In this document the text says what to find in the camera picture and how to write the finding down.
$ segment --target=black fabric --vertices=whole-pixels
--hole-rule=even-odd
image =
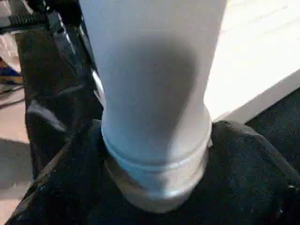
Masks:
[[[101,201],[103,145],[100,121],[79,129],[39,174],[7,224],[84,224]]]
[[[300,89],[247,123],[267,138],[300,172]]]
[[[100,122],[89,122],[42,171],[7,224],[276,224],[277,193],[300,184],[296,171],[245,125],[218,122],[212,140],[205,175],[189,200],[153,214],[132,206],[110,179]],[[297,223],[298,205],[289,216]]]
[[[24,33],[16,39],[36,178],[84,123],[101,118],[103,109],[87,77],[73,72],[47,31]]]

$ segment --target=white pipe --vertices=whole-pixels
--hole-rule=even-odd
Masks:
[[[81,0],[105,92],[106,162],[124,196],[165,212],[203,176],[203,96],[226,0]]]

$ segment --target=floor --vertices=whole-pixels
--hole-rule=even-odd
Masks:
[[[0,224],[4,224],[31,183],[29,141],[23,90],[0,95]]]

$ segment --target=white cylinder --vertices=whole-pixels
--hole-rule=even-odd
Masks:
[[[105,93],[106,162],[125,197],[176,208],[203,176],[203,103],[225,0],[81,0]]]

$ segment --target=white tube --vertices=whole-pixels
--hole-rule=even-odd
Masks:
[[[207,164],[203,96],[225,0],[81,0],[105,92],[110,175],[155,212],[186,200]]]

